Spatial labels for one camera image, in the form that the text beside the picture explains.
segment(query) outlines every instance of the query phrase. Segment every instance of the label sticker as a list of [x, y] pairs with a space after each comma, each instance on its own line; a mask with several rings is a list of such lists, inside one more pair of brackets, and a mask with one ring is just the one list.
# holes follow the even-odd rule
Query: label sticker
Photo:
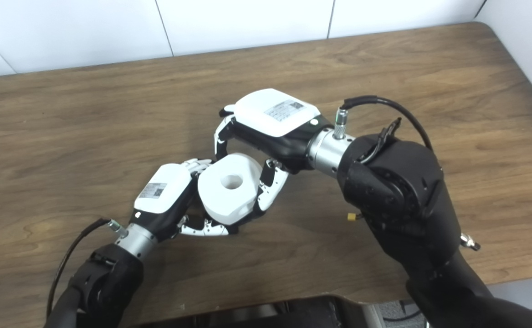
[[138, 197], [140, 199], [158, 199], [166, 186], [166, 183], [148, 183]]
[[282, 122], [289, 118], [292, 114], [300, 112], [303, 110], [304, 105], [300, 102], [295, 102], [295, 100], [285, 100], [280, 104], [277, 104], [271, 108], [268, 108], [264, 114], [274, 118], [275, 120]]

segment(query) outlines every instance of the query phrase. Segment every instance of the white block with hole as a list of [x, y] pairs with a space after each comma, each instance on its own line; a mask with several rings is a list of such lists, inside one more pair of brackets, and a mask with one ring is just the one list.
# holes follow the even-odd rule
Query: white block with hole
[[198, 182], [207, 213], [221, 224], [238, 222], [256, 200], [262, 166], [245, 154], [234, 153], [207, 168]]

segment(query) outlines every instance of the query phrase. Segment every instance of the metal screw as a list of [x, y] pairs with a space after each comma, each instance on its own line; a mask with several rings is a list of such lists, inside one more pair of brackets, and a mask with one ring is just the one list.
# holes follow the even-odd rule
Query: metal screw
[[481, 245], [475, 242], [474, 239], [472, 239], [472, 237], [470, 237], [466, 233], [460, 234], [460, 245], [462, 245], [462, 247], [468, 247], [473, 251], [478, 251], [479, 249], [481, 249]]

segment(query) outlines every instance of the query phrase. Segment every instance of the silver metal joint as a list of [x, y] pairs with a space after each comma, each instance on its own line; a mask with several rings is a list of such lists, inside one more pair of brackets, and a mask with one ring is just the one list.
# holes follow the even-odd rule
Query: silver metal joint
[[354, 139], [355, 137], [348, 134], [344, 134], [343, 139], [335, 139], [333, 129], [323, 129], [308, 147], [308, 164], [323, 174], [336, 178], [341, 158]]
[[478, 251], [479, 249], [481, 249], [479, 243], [475, 242], [474, 239], [472, 239], [472, 237], [470, 237], [466, 233], [460, 234], [460, 245], [462, 245], [462, 247], [470, 248], [473, 251]]
[[126, 237], [120, 237], [114, 242], [139, 260], [143, 260], [157, 244], [155, 235], [138, 224], [128, 225]]

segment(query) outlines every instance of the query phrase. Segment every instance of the robotic arm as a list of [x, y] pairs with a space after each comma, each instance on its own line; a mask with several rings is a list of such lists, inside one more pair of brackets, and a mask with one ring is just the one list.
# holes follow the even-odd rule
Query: robotic arm
[[[420, 133], [424, 146], [395, 137], [400, 119], [380, 133], [346, 134], [348, 110], [390, 106]], [[480, 245], [460, 230], [442, 168], [428, 135], [403, 106], [377, 96], [345, 100], [335, 125], [311, 104], [266, 89], [220, 112], [216, 156], [231, 138], [262, 150], [297, 174], [316, 169], [337, 179], [345, 200], [359, 208], [383, 251], [402, 264], [406, 288], [437, 328], [532, 327], [532, 311], [495, 299], [466, 263], [459, 246]]]
[[52, 285], [45, 328], [118, 326], [124, 309], [143, 282], [143, 259], [158, 243], [172, 239], [183, 228], [185, 212], [197, 195], [199, 174], [211, 162], [191, 159], [161, 166], [135, 200], [127, 229], [114, 220], [103, 219], [87, 228], [108, 224], [118, 239], [90, 255], [52, 311], [55, 286], [79, 239], [74, 242]]

